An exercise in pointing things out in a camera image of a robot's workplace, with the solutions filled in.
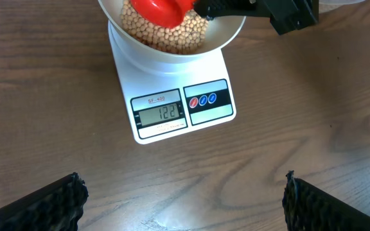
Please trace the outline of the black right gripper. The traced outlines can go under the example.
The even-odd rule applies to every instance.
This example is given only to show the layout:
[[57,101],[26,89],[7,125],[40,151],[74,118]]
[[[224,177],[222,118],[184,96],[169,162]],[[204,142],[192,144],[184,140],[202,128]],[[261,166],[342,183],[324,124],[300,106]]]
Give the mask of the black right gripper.
[[194,11],[207,20],[225,16],[270,17],[278,35],[314,26],[319,0],[196,0]]

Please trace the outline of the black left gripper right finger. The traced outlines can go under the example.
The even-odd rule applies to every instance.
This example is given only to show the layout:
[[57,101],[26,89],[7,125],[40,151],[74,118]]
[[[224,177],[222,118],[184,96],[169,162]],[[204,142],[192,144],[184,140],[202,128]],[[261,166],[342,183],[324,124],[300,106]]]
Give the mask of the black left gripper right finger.
[[286,174],[282,199],[289,231],[370,231],[370,216],[308,182]]

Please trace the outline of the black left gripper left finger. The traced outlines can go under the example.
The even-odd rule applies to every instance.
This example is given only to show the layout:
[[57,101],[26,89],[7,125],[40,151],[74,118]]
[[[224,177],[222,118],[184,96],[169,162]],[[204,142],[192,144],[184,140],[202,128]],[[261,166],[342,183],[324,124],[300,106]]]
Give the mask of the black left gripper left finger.
[[77,173],[0,208],[0,230],[77,231],[89,197]]

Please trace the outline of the red plastic measuring scoop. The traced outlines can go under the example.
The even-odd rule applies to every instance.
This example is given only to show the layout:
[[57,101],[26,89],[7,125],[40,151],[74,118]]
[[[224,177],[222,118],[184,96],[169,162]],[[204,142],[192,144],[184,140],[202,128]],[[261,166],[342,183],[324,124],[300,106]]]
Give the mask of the red plastic measuring scoop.
[[195,0],[131,0],[140,16],[164,28],[179,26],[193,9]]

